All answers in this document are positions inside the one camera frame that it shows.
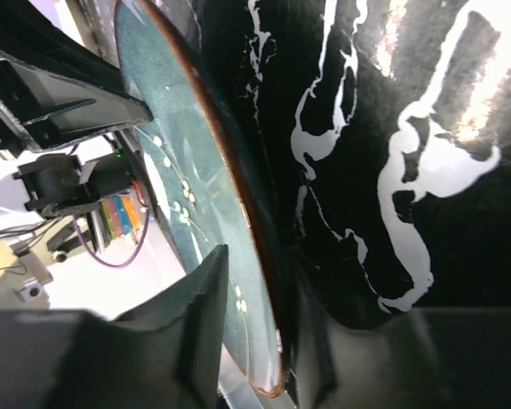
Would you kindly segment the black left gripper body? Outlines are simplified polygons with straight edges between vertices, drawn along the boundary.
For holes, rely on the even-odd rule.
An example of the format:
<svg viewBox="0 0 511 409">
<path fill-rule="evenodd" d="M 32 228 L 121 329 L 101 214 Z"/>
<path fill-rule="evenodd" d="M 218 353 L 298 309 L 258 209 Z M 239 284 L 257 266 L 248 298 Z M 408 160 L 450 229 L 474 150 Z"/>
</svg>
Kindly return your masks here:
<svg viewBox="0 0 511 409">
<path fill-rule="evenodd" d="M 39 152 L 40 145 L 25 121 L 39 104 L 13 65 L 0 56 L 0 152 Z"/>
</svg>

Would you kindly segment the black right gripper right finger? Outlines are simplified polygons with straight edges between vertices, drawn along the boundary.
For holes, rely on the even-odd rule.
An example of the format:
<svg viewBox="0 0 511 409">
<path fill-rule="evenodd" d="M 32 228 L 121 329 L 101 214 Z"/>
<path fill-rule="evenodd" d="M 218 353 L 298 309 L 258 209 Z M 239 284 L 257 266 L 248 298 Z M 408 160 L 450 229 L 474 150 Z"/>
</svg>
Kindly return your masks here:
<svg viewBox="0 0 511 409">
<path fill-rule="evenodd" d="M 297 290 L 300 408 L 511 408 L 511 308 L 414 308 L 355 331 Z"/>
</svg>

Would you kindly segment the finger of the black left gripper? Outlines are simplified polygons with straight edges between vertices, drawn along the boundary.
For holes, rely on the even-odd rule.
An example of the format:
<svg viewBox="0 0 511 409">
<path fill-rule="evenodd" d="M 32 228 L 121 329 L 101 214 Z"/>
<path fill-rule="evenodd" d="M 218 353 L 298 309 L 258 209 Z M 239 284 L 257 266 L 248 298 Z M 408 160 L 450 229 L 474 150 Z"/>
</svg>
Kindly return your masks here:
<svg viewBox="0 0 511 409">
<path fill-rule="evenodd" d="M 28 1 L 0 1 L 0 56 L 39 104 L 25 121 L 41 149 L 60 149 L 151 120 L 121 72 L 52 24 Z"/>
</svg>

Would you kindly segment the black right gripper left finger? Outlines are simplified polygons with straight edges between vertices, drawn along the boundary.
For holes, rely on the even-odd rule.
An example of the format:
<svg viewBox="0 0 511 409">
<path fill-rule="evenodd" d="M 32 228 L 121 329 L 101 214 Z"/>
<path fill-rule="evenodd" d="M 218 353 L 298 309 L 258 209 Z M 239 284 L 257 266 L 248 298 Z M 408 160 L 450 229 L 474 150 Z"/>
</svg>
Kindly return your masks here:
<svg viewBox="0 0 511 409">
<path fill-rule="evenodd" d="M 213 408 L 228 248 L 117 317 L 0 310 L 0 408 Z"/>
</svg>

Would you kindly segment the blue glazed plate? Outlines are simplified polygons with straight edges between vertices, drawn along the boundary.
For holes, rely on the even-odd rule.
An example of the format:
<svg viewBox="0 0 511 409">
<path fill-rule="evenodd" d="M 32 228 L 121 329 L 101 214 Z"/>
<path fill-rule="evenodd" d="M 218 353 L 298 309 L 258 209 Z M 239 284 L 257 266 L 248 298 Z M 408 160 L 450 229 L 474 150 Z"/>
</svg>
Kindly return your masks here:
<svg viewBox="0 0 511 409">
<path fill-rule="evenodd" d="M 152 119 L 136 134 L 186 271 L 229 251 L 223 343 L 251 386 L 284 387 L 276 305 L 281 271 L 267 196 L 238 126 L 198 53 L 149 1 L 119 1 L 114 30 L 126 87 Z"/>
</svg>

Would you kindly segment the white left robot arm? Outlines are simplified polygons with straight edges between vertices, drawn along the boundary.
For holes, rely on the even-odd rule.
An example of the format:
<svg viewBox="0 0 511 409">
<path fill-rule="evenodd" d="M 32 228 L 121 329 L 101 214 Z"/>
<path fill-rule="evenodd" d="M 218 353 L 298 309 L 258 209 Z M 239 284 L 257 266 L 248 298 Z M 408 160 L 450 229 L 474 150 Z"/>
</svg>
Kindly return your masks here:
<svg viewBox="0 0 511 409">
<path fill-rule="evenodd" d="M 95 210 L 141 168 L 115 153 L 81 163 L 66 148 L 151 119 L 120 71 L 27 1 L 0 1 L 0 153 L 34 161 L 0 176 L 0 233 Z"/>
</svg>

